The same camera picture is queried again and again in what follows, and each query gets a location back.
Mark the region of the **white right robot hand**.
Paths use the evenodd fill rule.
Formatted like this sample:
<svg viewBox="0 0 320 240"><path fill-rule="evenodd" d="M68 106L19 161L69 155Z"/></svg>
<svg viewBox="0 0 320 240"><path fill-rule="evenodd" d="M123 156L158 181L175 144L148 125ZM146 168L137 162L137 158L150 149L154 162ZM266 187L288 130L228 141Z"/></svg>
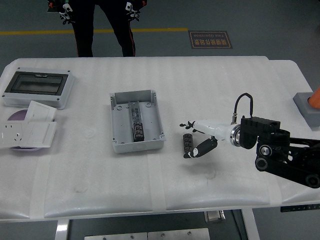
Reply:
<svg viewBox="0 0 320 240"><path fill-rule="evenodd" d="M231 145L239 147L239 124L222 124L214 123L211 120L197 120L187 123L181 123L180 127L185 127L186 130L192 129L193 133L199 132L208 136L208 139L200 143L198 146L193 147L193 139L191 134L183 136L183 157L199 158L208 152L212 151L218 146L218 140L229 141Z"/></svg>

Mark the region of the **person's left hand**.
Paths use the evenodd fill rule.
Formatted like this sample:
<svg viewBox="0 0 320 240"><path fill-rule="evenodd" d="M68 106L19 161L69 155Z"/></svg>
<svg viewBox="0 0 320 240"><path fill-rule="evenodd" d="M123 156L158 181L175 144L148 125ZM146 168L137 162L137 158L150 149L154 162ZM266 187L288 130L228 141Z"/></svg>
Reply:
<svg viewBox="0 0 320 240"><path fill-rule="evenodd" d="M133 9L133 4L131 2L126 3L126 16L129 22L136 20L137 22L140 21L140 11Z"/></svg>

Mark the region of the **person's right hand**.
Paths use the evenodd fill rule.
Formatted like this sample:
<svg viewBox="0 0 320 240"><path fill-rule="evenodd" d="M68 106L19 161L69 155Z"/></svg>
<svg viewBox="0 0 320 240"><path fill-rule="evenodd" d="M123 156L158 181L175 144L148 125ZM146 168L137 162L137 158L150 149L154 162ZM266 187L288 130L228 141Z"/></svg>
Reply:
<svg viewBox="0 0 320 240"><path fill-rule="evenodd" d="M48 13L59 13L60 19L63 20L62 24L73 24L74 13L68 0L48 0Z"/></svg>

